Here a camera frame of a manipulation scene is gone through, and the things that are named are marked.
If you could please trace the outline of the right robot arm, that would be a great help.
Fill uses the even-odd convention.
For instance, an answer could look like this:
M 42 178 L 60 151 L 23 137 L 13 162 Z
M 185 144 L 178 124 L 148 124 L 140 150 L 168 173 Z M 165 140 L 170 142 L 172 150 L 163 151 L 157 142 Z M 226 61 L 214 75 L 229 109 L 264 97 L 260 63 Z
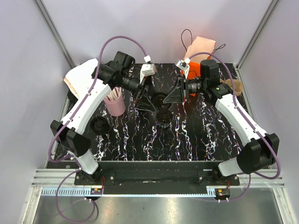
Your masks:
M 219 163 L 213 169 L 214 183 L 223 185 L 229 176 L 236 174 L 257 174 L 277 162 L 278 136 L 262 129 L 240 105 L 233 89 L 220 82 L 219 66 L 215 60 L 203 60 L 200 76 L 196 79 L 178 76 L 163 103 L 182 103 L 188 100 L 190 94 L 198 92 L 204 93 L 205 99 L 224 115 L 243 145 L 236 157 Z

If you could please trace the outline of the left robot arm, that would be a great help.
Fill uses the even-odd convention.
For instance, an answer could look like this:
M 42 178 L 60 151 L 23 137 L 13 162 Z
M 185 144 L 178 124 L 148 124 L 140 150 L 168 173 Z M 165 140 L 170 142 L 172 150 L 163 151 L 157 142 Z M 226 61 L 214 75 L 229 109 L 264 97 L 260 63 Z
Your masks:
M 112 91 L 103 80 L 92 77 L 98 65 L 98 59 L 90 59 L 66 74 L 65 83 L 72 93 L 77 94 L 78 100 L 61 121 L 54 120 L 50 125 L 54 138 L 49 151 L 52 151 L 54 142 L 57 142 L 68 152 L 64 158 L 52 162 L 74 159 L 79 169 L 85 172 L 85 180 L 91 185 L 100 181 L 101 173 L 97 171 L 99 165 L 90 151 L 91 140 L 82 134 L 95 110 Z

